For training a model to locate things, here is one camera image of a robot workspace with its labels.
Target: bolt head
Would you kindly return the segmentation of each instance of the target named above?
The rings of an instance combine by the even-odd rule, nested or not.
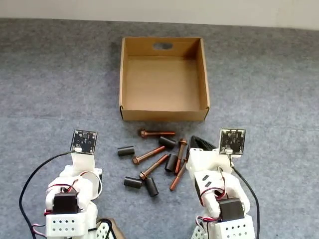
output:
[[[138,161],[138,159],[136,158],[136,156],[134,156],[134,158],[132,159],[132,162],[135,164],[135,165],[139,165],[140,162]]]
[[[179,145],[181,145],[181,144],[186,145],[186,144],[187,144],[187,140],[184,139],[184,138],[181,138],[181,139],[179,140]]]
[[[140,177],[142,180],[145,180],[145,179],[146,179],[146,176],[145,176],[145,174],[144,174],[143,172],[141,172],[141,173],[139,174],[139,177]]]
[[[140,136],[141,136],[142,138],[145,138],[145,137],[146,137],[146,131],[145,131],[144,128],[140,129]]]

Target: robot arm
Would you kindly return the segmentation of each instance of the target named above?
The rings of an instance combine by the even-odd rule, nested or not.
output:
[[[230,159],[242,155],[244,136],[244,130],[222,129],[219,148],[204,151],[190,146],[186,168],[206,211],[196,218],[192,239],[255,238],[253,221],[247,214],[250,202],[239,180],[231,174]]]

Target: red wire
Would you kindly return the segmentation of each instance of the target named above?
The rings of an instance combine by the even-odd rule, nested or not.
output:
[[[217,199],[221,199],[226,195],[226,191],[222,188],[216,188],[216,187],[212,187],[212,188],[207,188],[205,189],[201,194],[200,194],[200,204],[204,207],[203,205],[203,200],[202,200],[202,196],[204,195],[204,193],[210,191],[210,190],[221,190],[222,194],[218,197],[216,197]]]

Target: white wall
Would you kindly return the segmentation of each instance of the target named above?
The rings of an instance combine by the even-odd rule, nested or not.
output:
[[[0,0],[0,17],[181,22],[319,30],[319,0]]]

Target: black wire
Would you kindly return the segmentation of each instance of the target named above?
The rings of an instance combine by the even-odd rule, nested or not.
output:
[[[260,209],[259,209],[259,202],[258,198],[252,189],[252,187],[249,185],[249,183],[246,181],[246,179],[241,175],[240,172],[235,168],[235,166],[231,163],[230,166],[234,169],[235,173],[243,180],[243,182],[246,184],[248,189],[250,190],[251,194],[253,195],[255,201],[256,201],[256,209],[257,209],[257,231],[256,231],[256,239],[259,239],[259,233],[260,233]]]
[[[29,178],[28,178],[27,181],[25,182],[24,187],[23,187],[23,189],[22,189],[22,191],[21,191],[20,198],[19,198],[19,208],[20,208],[20,211],[21,211],[21,213],[22,213],[22,215],[23,215],[23,217],[24,217],[26,223],[27,223],[28,226],[29,226],[29,229],[30,229],[30,232],[31,232],[31,234],[32,234],[32,238],[33,238],[33,239],[36,239],[35,233],[33,232],[32,224],[31,224],[31,222],[30,222],[28,216],[26,215],[26,213],[25,213],[25,211],[24,211],[24,209],[23,209],[23,205],[22,205],[22,199],[23,199],[25,190],[26,190],[26,188],[27,188],[29,182],[30,182],[31,179],[33,178],[33,176],[37,173],[37,171],[39,171],[40,168],[42,168],[45,164],[51,162],[53,159],[58,158],[58,157],[61,157],[61,156],[64,156],[64,155],[69,154],[69,153],[71,153],[71,151],[70,151],[70,152],[66,152],[66,153],[62,153],[62,154],[58,154],[58,155],[56,155],[56,156],[54,156],[54,157],[48,159],[47,161],[43,162],[42,164],[40,164],[40,165],[31,173],[31,175],[29,176]]]

